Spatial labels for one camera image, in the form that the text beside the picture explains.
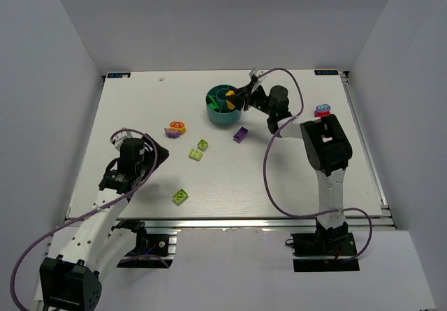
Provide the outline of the purple butterfly curved lego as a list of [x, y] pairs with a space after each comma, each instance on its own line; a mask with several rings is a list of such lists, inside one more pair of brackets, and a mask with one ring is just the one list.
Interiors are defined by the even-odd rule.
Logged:
[[182, 135], [178, 129], [165, 128], [164, 132], [168, 138], [179, 138]]

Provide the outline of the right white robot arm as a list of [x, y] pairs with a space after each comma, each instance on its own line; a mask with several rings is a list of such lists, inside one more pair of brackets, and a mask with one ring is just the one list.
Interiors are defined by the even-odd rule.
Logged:
[[316, 171], [318, 182], [318, 211], [316, 216], [315, 246], [329, 253], [348, 235], [348, 224], [343, 213], [343, 181], [353, 155], [351, 144], [335, 115], [326, 115], [298, 123], [288, 133], [294, 121], [288, 109], [288, 90], [276, 85], [266, 94], [262, 87], [251, 85], [232, 88], [225, 95], [231, 110], [253, 107], [267, 118], [268, 129], [275, 137], [303, 140], [307, 159]]

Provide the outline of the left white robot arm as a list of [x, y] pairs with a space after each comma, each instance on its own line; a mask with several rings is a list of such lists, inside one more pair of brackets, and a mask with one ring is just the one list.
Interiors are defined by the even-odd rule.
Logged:
[[121, 130], [110, 142], [119, 155], [105, 167], [89, 216], [66, 246], [55, 257], [45, 257], [39, 268], [44, 310], [94, 310], [110, 271], [142, 247], [144, 223], [117, 218], [169, 151], [147, 134], [134, 137], [132, 131]]

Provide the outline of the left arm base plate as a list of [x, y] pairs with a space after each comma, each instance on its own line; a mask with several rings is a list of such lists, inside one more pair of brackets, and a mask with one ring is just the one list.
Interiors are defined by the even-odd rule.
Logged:
[[118, 268], [168, 269], [174, 259], [177, 246], [176, 230], [147, 229], [133, 250], [117, 265]]

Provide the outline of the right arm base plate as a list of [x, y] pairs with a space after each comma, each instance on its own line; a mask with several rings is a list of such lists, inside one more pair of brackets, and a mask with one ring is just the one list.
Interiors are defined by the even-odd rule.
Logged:
[[294, 233], [285, 241], [293, 250], [293, 271], [295, 273], [336, 273], [358, 272], [356, 243], [352, 233], [335, 242], [329, 249], [323, 249], [315, 233]]

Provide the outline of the dark green curved lego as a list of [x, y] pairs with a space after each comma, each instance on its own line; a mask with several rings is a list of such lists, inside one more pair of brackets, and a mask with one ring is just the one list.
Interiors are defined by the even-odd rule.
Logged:
[[213, 111], [220, 111], [220, 105], [217, 103], [215, 96], [207, 95], [206, 97], [208, 107]]

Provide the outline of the yellow butterfly curved lego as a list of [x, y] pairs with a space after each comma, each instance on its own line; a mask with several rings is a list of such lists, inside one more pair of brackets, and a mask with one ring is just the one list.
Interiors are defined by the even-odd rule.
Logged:
[[178, 130], [181, 135], [186, 132], [186, 125], [183, 122], [174, 121], [170, 123], [170, 128], [174, 130]]

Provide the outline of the yellow long lego brick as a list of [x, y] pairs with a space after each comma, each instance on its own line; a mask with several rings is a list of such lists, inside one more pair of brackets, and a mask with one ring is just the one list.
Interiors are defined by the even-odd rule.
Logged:
[[229, 110], [234, 110], [235, 109], [235, 106], [234, 106], [234, 104], [233, 104], [233, 102], [232, 102], [232, 97], [234, 96], [234, 94], [235, 94], [235, 91], [234, 90], [228, 90], [227, 92], [226, 92], [226, 94], [225, 94], [225, 99], [226, 99], [226, 105], [227, 105], [227, 108], [229, 109]]

